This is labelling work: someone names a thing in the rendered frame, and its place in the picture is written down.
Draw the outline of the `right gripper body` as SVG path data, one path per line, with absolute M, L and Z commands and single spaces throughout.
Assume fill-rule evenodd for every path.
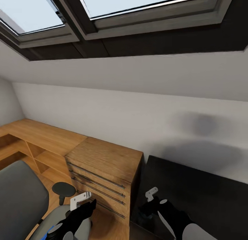
M 155 196 L 154 199 L 150 202 L 146 202 L 145 204 L 143 204 L 141 207 L 143 208 L 143 211 L 145 213 L 145 215 L 148 217 L 150 216 L 152 213 L 155 214 L 154 210 L 153 210 L 153 205 L 156 201 L 159 201 L 158 196 Z M 155 214 L 156 215 L 156 214 Z M 158 216 L 158 215 L 157 215 Z

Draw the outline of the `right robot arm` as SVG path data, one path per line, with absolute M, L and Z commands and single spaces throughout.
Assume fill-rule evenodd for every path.
M 167 199 L 153 197 L 152 195 L 156 192 L 158 192 L 157 187 L 146 192 L 145 196 L 148 198 L 148 202 L 138 207 L 142 215 L 145 214 L 148 217 L 153 213 L 160 216 L 176 240 L 217 240 L 195 224 L 185 211 L 181 210 L 180 212 Z

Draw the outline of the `swivel chair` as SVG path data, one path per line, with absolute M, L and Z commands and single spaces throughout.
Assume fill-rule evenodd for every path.
M 61 220 L 66 219 L 70 204 L 65 197 L 76 193 L 74 186 L 58 182 L 52 186 L 59 195 L 59 206 L 43 220 L 49 208 L 49 192 L 36 173 L 23 160 L 18 160 L 0 171 L 0 240 L 41 240 Z M 93 222 L 86 218 L 78 227 L 74 240 L 89 240 Z

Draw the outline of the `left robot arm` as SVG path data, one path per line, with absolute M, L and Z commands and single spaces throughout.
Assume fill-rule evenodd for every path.
M 70 199 L 70 210 L 66 212 L 66 219 L 61 220 L 47 232 L 45 240 L 74 240 L 75 232 L 84 219 L 91 217 L 96 208 L 96 199 L 91 203 L 77 204 L 92 196 L 91 192 L 84 192 Z

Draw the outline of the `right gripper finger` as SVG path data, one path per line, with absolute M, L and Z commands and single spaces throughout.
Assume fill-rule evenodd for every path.
M 144 214 L 143 208 L 142 207 L 138 207 L 139 211 L 141 212 L 141 214 Z

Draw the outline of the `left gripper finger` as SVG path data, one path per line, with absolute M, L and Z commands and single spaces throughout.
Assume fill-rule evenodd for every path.
M 90 204 L 93 212 L 93 210 L 96 208 L 96 199 L 94 199 Z

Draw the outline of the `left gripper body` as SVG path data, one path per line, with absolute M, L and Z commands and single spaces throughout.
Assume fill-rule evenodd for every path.
M 77 218 L 79 220 L 79 226 L 78 227 L 80 227 L 83 220 L 91 217 L 92 213 L 93 212 L 92 212 L 91 204 L 90 204 L 90 202 L 87 202 L 85 204 L 82 204 L 80 207 L 78 207 L 77 209 L 75 209 L 73 211 L 71 211 L 71 210 L 67 211 L 65 216 L 66 216 L 66 218 L 68 216 L 71 216 L 71 215 L 77 216 Z

